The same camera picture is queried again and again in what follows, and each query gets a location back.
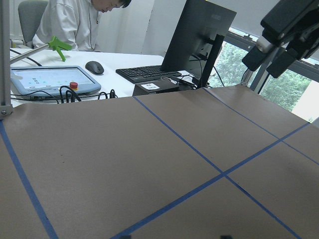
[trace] white jacket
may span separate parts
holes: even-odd
[[[91,0],[49,0],[33,45],[39,47],[57,36],[72,50],[94,51],[101,14]]]

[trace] red button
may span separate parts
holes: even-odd
[[[70,82],[70,88],[71,88],[71,89],[77,89],[77,88],[78,88],[78,83],[76,83],[76,82]]]

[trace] tablet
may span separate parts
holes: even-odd
[[[18,93],[29,99],[50,97],[44,92],[37,91],[60,97],[60,87],[70,86],[71,82],[78,84],[75,90],[78,95],[94,94],[101,89],[101,85],[80,66],[11,67],[11,70],[17,76],[11,77],[11,81]],[[62,88],[62,94],[64,95],[67,90]]]

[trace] black mouse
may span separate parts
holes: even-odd
[[[102,65],[97,61],[89,61],[85,64],[85,69],[89,70],[94,75],[102,75],[104,72]]]

